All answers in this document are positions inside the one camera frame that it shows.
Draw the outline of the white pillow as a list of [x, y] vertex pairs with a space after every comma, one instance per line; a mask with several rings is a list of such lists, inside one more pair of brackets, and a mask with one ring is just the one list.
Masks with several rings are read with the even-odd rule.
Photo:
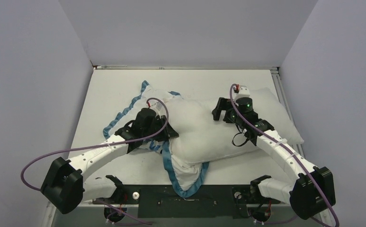
[[[290, 145], [304, 142], [285, 107], [270, 89], [252, 90], [250, 97], [259, 117], [271, 123]], [[242, 147], [231, 143], [238, 131], [232, 123], [213, 120], [211, 111], [217, 102], [218, 98], [201, 100], [184, 99], [181, 96], [166, 100], [169, 124], [179, 134], [169, 141], [172, 155], [189, 164], [199, 164], [257, 150], [251, 142]]]

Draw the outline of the white pillowcase with blue trim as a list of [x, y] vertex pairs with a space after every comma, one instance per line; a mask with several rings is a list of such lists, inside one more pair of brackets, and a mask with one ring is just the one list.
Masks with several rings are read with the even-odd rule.
[[[168, 102], [181, 101], [183, 98], [180, 93], [175, 91], [164, 91], [153, 88], [148, 81], [141, 83], [140, 94], [133, 97], [129, 106], [119, 112], [115, 119], [112, 120], [107, 127], [103, 129], [103, 136], [108, 139], [111, 134], [111, 129], [120, 129], [128, 121], [134, 120], [138, 112], [147, 107], [147, 99], [155, 97], [166, 104], [171, 119], [176, 117], [176, 113], [172, 113], [176, 108], [171, 107]], [[186, 161], [172, 154], [172, 142], [170, 140], [156, 141], [154, 138], [139, 142], [139, 149], [147, 149], [157, 152], [162, 156], [164, 169], [169, 175], [172, 187], [176, 194], [182, 198], [187, 198], [194, 195], [203, 184], [206, 172], [209, 167], [209, 162], [200, 164], [189, 164]]]

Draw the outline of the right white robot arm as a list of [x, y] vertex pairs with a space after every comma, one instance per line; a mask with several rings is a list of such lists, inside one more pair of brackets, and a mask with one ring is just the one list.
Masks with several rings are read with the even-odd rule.
[[273, 199], [289, 204], [295, 214], [307, 220], [314, 215], [331, 210], [336, 203], [332, 172], [318, 168], [299, 155], [266, 120], [253, 110], [252, 99], [241, 97], [233, 101], [219, 98], [212, 111], [218, 121], [232, 123], [257, 148], [265, 151], [290, 178], [289, 183], [264, 175], [250, 183], [250, 198], [255, 202]]

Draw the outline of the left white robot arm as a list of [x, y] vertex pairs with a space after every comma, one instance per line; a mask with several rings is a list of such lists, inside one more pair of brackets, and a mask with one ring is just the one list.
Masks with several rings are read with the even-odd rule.
[[164, 142], [177, 137], [179, 134], [168, 123], [167, 116], [143, 108], [134, 120], [102, 144], [67, 160], [55, 159], [40, 191], [62, 214], [70, 213], [83, 201], [97, 198], [118, 203], [128, 197], [121, 180], [106, 175], [86, 183], [87, 178], [112, 160], [139, 148], [146, 140]]

